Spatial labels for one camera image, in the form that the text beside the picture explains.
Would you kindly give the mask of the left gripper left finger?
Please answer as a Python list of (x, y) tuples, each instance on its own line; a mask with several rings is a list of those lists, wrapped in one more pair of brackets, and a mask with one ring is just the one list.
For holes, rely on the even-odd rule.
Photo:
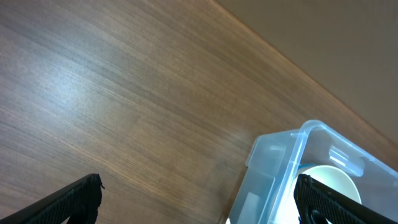
[(94, 224), (102, 201), (99, 174), (88, 174), (45, 198), (1, 219), (2, 224)]

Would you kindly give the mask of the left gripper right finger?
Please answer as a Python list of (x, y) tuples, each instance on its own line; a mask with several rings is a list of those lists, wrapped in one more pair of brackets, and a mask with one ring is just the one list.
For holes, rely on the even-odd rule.
[(300, 224), (397, 224), (307, 174), (298, 175), (294, 199)]

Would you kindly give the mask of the cream large bowl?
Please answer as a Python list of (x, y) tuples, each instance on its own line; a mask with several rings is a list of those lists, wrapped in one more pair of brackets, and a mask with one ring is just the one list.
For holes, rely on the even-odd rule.
[(319, 182), (327, 185), (333, 190), (347, 196), (351, 200), (361, 204), (361, 197), (357, 187), (351, 177), (339, 168), (328, 165), (319, 165), (305, 170), (297, 171), (297, 175), (292, 182), (289, 194), (284, 202), (280, 203), (280, 207), (275, 217), (278, 224), (299, 224), (299, 211), (294, 199), (294, 188), (297, 183), (299, 174), (310, 175)]

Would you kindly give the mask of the dark blue bowl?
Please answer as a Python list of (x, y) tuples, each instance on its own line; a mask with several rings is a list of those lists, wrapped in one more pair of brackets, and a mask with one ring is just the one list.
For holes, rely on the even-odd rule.
[(310, 168), (315, 167), (315, 166), (317, 166), (317, 165), (316, 164), (300, 164), (298, 166), (297, 170), (299, 172), (304, 172), (305, 170), (310, 169)]

